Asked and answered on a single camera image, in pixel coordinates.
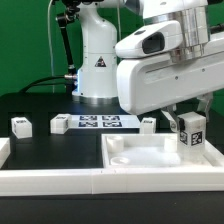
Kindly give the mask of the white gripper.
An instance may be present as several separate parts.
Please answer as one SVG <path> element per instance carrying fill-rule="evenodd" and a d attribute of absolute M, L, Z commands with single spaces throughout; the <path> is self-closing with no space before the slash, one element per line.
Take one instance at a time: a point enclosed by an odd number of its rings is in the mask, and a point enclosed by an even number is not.
<path fill-rule="evenodd" d="M 209 120 L 212 92 L 224 88 L 224 41 L 211 41 L 204 50 L 201 58 L 182 63 L 173 63 L 169 54 L 123 60 L 117 69 L 121 108 L 139 115 L 163 107 L 170 129 L 178 132 L 180 121 L 171 104 L 198 96 L 197 111 Z"/>

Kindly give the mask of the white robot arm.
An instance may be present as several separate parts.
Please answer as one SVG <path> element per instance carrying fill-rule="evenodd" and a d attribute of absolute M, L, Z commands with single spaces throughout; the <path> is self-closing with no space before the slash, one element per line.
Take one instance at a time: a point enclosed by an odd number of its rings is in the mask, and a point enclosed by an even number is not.
<path fill-rule="evenodd" d="M 99 103 L 117 99 L 130 114 L 160 109 L 173 131 L 186 124 L 175 105 L 196 98 L 197 113 L 209 117 L 213 93 L 224 88 L 224 25 L 211 27 L 207 7 L 223 0 L 60 0 L 66 11 L 59 26 L 79 19 L 83 65 L 70 56 L 73 97 Z M 121 41 L 114 26 L 102 21 L 99 7 L 124 6 L 144 25 Z"/>

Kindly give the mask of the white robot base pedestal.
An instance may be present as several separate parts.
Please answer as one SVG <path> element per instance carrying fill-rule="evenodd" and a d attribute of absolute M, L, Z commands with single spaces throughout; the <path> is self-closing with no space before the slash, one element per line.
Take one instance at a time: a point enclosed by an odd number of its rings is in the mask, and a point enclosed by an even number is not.
<path fill-rule="evenodd" d="M 95 4 L 82 6 L 79 20 L 83 63 L 77 71 L 73 99 L 88 104 L 116 104 L 117 30 L 112 23 L 99 16 Z"/>

